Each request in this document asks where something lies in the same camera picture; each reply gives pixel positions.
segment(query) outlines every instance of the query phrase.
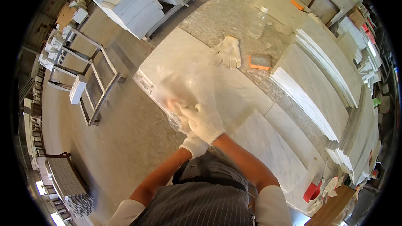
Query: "sanding pad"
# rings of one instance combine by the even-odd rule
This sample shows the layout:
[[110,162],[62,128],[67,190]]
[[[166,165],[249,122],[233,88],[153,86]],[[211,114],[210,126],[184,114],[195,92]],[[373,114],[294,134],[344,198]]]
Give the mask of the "sanding pad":
[[250,54],[250,68],[269,70],[271,68],[271,58],[268,55]]

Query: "bottle cap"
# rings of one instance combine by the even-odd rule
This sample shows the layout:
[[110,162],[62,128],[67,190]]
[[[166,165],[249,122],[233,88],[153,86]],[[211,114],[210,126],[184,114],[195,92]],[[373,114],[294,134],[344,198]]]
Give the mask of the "bottle cap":
[[260,10],[261,10],[262,12],[268,12],[268,7],[266,7],[265,5],[262,5],[261,8],[260,8]]

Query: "metal rack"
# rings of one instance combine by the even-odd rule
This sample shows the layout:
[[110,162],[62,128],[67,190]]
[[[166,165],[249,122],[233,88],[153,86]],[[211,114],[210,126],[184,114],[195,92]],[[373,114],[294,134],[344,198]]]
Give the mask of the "metal rack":
[[[88,114],[87,109],[85,108],[84,102],[82,100],[82,97],[80,98],[79,105],[80,105],[82,115],[84,116],[84,119],[85,119],[85,122],[87,123],[87,125],[88,126],[92,126],[92,125],[96,126],[96,125],[98,125],[98,123],[100,121],[99,112],[100,112],[100,109],[101,109],[101,106],[102,106],[103,102],[108,97],[108,95],[109,95],[110,91],[112,90],[113,86],[117,82],[123,83],[125,78],[121,76],[121,73],[117,72],[116,68],[113,66],[112,62],[110,61],[110,59],[109,59],[109,57],[107,55],[106,48],[104,48],[101,43],[97,42],[96,40],[94,40],[92,38],[89,38],[87,35],[85,35],[84,33],[80,32],[76,28],[72,28],[70,33],[67,35],[67,37],[69,37],[72,32],[74,32],[76,35],[84,38],[87,42],[91,43],[92,45],[96,46],[97,49],[95,50],[93,55],[91,57],[89,57],[89,56],[87,56],[87,55],[85,55],[83,53],[78,52],[77,50],[75,50],[73,48],[68,47],[66,45],[66,43],[67,43],[67,39],[66,39],[64,41],[62,47],[60,48],[60,51],[59,51],[59,53],[58,53],[58,55],[57,55],[57,57],[56,57],[56,59],[54,61],[55,63],[54,63],[52,72],[50,74],[48,84],[51,85],[54,88],[70,92],[71,88],[72,88],[71,85],[63,84],[63,83],[56,82],[56,81],[52,80],[52,76],[53,76],[54,72],[55,71],[60,71],[60,72],[66,73],[67,75],[75,78],[79,74],[85,75],[88,72],[88,69],[90,67],[92,67],[92,70],[93,70],[93,72],[95,74],[97,82],[98,82],[98,84],[99,84],[99,86],[100,86],[100,88],[102,90],[102,95],[101,95],[99,101],[95,104],[94,101],[92,100],[92,98],[90,97],[89,93],[88,93],[87,87],[85,87],[85,93],[86,93],[86,95],[87,95],[87,97],[89,99],[90,106],[91,106],[91,108],[92,108],[92,110],[94,112],[93,115]],[[97,69],[95,68],[95,65],[94,65],[94,59],[96,58],[96,56],[98,55],[99,52],[103,53],[103,56],[105,57],[108,66],[113,71],[112,80],[110,80],[110,82],[107,84],[106,87],[103,86],[103,84],[102,84],[102,82],[100,80],[98,71],[97,71]],[[61,56],[65,57],[66,53],[71,54],[74,57],[76,57],[77,59],[82,60],[83,62],[87,63],[87,66],[85,67],[85,69],[82,72],[79,72],[79,71],[73,70],[71,68],[63,67],[61,65],[62,62],[57,63],[56,61],[59,61],[59,58]]]

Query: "white sleeve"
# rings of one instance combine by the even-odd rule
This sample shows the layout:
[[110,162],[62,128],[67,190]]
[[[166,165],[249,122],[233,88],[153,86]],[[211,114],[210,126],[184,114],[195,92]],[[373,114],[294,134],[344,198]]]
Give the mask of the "white sleeve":
[[145,206],[138,201],[124,200],[105,226],[129,226],[144,209]]
[[258,194],[255,218],[259,226],[292,226],[289,208],[282,189],[266,186]]

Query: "green object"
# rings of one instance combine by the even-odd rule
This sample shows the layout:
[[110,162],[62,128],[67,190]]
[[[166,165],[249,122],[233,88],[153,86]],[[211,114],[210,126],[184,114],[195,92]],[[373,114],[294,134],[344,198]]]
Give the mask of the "green object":
[[379,100],[379,99],[377,99],[377,98],[374,98],[374,99],[373,99],[373,107],[378,106],[378,104],[381,104],[381,100]]

